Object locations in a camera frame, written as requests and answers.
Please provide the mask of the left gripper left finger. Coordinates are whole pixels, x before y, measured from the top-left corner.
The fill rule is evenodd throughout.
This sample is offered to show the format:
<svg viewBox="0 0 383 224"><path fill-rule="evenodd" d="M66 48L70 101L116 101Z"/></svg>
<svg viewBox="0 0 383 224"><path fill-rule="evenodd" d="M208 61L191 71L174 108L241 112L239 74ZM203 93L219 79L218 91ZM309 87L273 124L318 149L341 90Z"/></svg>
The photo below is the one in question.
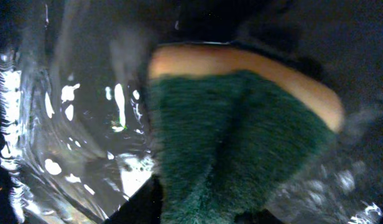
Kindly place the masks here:
<svg viewBox="0 0 383 224"><path fill-rule="evenodd" d="M162 199L162 186L153 175L103 224L161 224Z"/></svg>

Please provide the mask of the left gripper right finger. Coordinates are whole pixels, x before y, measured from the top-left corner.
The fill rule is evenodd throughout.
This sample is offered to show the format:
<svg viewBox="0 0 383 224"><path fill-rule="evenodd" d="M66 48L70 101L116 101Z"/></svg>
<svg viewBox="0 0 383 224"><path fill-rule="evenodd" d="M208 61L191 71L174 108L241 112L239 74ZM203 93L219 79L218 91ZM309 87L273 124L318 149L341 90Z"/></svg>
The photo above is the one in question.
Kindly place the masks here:
<svg viewBox="0 0 383 224"><path fill-rule="evenodd" d="M268 210L263 209L259 212L244 212L236 215L235 224L284 224Z"/></svg>

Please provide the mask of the yellow green sponge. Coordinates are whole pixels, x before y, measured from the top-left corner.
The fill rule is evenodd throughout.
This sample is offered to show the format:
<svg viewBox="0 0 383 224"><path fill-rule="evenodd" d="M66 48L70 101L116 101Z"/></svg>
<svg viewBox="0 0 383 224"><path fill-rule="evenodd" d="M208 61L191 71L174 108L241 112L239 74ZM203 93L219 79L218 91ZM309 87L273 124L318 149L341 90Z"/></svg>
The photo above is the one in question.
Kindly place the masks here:
<svg viewBox="0 0 383 224"><path fill-rule="evenodd" d="M160 47L147 78L162 223L236 223L260 212L344 123L332 89L235 47Z"/></svg>

